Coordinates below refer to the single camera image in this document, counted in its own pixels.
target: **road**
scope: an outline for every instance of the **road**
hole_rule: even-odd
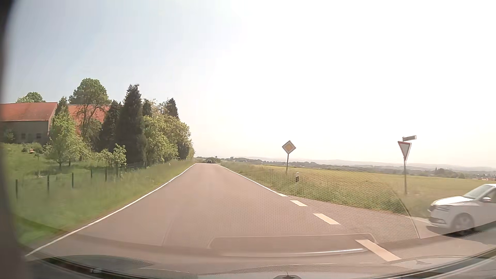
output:
[[[422,221],[276,193],[217,164],[195,164],[167,185],[30,257],[113,255],[193,273],[282,264],[378,264],[473,255],[490,236],[453,238]]]

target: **green grass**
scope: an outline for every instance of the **green grass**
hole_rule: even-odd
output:
[[[289,168],[286,175],[286,168],[279,166],[238,162],[222,165],[282,194],[416,217],[428,217],[427,208],[434,200],[463,195],[488,182],[407,176],[408,195],[404,195],[402,175],[307,168]],[[298,183],[296,172],[300,173]]]
[[[95,162],[76,162],[58,170],[58,164],[21,152],[22,146],[4,145],[7,152],[7,185],[10,207],[15,215],[18,241],[42,243],[55,235],[73,230],[114,211],[150,192],[193,165],[192,160],[171,161],[146,169],[120,172],[108,170]],[[38,177],[38,166],[50,175]],[[18,198],[15,179],[18,179]]]

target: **building wall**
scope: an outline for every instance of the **building wall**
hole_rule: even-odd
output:
[[[48,121],[6,121],[3,122],[4,129],[14,131],[14,142],[39,142],[46,144],[48,137]]]

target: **meadow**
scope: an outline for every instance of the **meadow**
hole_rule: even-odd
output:
[[[38,158],[21,149],[17,144],[4,144],[2,148],[6,154],[10,208],[21,244],[41,244],[89,223],[150,192],[194,164],[192,160],[174,160],[141,169],[121,168],[118,173],[115,167],[108,168],[105,181],[102,162],[75,162],[60,170],[58,164],[43,155]]]
[[[223,161],[223,166],[279,193],[357,208],[428,217],[429,205],[441,198],[463,195],[488,181],[347,172],[253,165]],[[299,182],[295,176],[299,172]]]

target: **white car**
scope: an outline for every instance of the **white car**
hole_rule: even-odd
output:
[[[463,196],[434,201],[429,222],[461,235],[496,221],[496,184],[483,184]]]

